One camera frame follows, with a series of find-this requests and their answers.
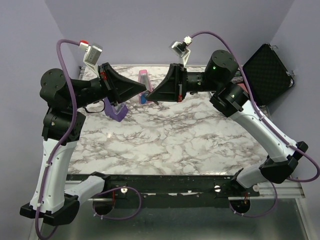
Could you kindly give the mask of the blue key tag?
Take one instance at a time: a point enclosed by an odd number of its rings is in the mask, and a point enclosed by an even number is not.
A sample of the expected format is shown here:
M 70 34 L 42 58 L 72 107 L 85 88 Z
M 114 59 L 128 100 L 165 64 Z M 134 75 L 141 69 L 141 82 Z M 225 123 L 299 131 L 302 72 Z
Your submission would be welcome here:
M 146 103 L 148 102 L 148 100 L 147 100 L 147 98 L 146 98 L 147 95 L 148 95 L 147 92 L 144 92 L 144 93 L 142 93 L 142 94 L 140 95 L 139 102 L 140 102 L 141 104 L 146 104 Z

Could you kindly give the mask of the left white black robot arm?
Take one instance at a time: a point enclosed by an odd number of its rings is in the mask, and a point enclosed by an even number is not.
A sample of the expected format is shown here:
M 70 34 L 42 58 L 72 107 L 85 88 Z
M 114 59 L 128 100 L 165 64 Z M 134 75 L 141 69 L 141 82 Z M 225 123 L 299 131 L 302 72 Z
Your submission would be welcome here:
M 86 119 L 79 109 L 103 99 L 123 103 L 146 87 L 117 73 L 108 63 L 98 67 L 98 76 L 92 80 L 67 81 L 61 69 L 52 68 L 42 75 L 40 84 L 40 97 L 48 105 L 42 129 L 43 158 L 34 195 L 21 207 L 20 215 L 41 218 L 57 227 L 70 224 L 88 199 L 107 197 L 111 191 L 110 176 L 99 172 L 65 189 L 70 160 Z

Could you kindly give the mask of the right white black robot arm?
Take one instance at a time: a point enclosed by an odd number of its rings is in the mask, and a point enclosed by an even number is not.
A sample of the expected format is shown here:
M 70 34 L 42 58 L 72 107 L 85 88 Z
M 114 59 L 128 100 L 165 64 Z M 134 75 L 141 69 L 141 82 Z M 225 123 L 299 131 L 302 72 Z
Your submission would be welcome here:
M 231 80 L 238 64 L 226 50 L 212 53 L 204 72 L 188 72 L 182 64 L 172 63 L 163 81 L 146 99 L 152 102 L 181 102 L 188 92 L 212 92 L 210 102 L 225 117 L 241 125 L 264 148 L 267 157 L 240 169 L 232 178 L 230 191 L 241 196 L 248 188 L 270 181 L 281 184 L 296 169 L 308 145 L 296 142 L 283 132 L 276 135 L 274 124 L 263 112 L 255 110 L 248 93 Z

